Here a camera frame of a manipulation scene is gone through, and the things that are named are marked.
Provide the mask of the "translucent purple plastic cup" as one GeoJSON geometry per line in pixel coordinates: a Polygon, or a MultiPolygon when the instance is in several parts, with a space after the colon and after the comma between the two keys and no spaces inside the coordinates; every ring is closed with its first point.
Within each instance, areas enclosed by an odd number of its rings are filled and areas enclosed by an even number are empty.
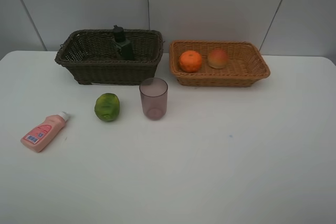
{"type": "Polygon", "coordinates": [[[159,120],[167,110],[167,83],[160,78],[148,78],[139,85],[142,110],[150,120],[159,120]]]}

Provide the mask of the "green lime fruit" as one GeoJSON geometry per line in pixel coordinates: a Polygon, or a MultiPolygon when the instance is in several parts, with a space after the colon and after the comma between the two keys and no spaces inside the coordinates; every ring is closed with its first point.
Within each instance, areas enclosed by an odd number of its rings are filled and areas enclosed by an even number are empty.
{"type": "Polygon", "coordinates": [[[120,113],[120,101],[114,93],[105,93],[97,98],[94,111],[96,116],[104,122],[112,122],[120,113]]]}

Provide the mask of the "light orange wicker basket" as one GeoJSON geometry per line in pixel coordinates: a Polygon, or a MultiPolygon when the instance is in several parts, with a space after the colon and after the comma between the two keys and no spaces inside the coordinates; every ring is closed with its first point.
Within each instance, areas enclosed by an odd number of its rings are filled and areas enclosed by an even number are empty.
{"type": "Polygon", "coordinates": [[[270,76],[270,69],[259,50],[249,42],[174,40],[169,51],[170,71],[183,86],[200,87],[250,87],[270,76]],[[214,49],[228,54],[223,69],[214,69],[207,63],[207,56],[214,49]],[[202,66],[195,73],[187,73],[179,64],[182,53],[193,50],[202,56],[202,66]]]}

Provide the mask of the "dark brown wicker basket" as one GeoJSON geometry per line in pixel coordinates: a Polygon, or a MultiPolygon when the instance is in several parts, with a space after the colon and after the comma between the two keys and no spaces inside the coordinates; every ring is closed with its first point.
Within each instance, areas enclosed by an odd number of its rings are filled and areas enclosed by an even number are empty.
{"type": "Polygon", "coordinates": [[[70,34],[56,54],[55,61],[83,85],[139,85],[153,78],[163,55],[159,31],[127,29],[134,61],[121,60],[113,45],[111,29],[84,29],[70,34]]]}

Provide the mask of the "dark green pump bottle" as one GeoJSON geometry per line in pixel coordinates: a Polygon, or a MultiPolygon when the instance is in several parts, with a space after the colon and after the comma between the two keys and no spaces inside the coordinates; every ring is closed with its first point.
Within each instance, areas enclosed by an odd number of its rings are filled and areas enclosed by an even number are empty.
{"type": "Polygon", "coordinates": [[[131,42],[126,38],[123,27],[114,25],[113,45],[119,60],[135,61],[131,42]]]}

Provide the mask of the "red yellow peach fruit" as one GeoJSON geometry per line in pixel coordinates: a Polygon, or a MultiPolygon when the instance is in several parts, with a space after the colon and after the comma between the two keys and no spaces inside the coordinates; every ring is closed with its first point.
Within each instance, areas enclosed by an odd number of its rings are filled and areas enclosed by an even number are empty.
{"type": "Polygon", "coordinates": [[[228,61],[228,54],[222,49],[214,49],[207,56],[208,65],[214,69],[225,68],[228,61]]]}

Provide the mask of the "orange mandarin fruit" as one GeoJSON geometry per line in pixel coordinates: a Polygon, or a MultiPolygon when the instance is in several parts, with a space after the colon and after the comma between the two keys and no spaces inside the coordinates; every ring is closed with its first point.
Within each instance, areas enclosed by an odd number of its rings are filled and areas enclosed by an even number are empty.
{"type": "Polygon", "coordinates": [[[179,64],[185,72],[197,72],[202,67],[202,56],[193,50],[186,51],[179,57],[179,64]]]}

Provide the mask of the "pink lotion bottle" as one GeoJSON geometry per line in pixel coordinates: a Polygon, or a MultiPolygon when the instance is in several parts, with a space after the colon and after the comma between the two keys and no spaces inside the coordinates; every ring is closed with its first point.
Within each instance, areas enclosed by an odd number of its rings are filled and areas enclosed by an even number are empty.
{"type": "Polygon", "coordinates": [[[55,138],[60,130],[65,127],[69,118],[70,114],[66,112],[50,115],[45,118],[43,123],[25,134],[20,142],[28,149],[39,153],[55,138]]]}

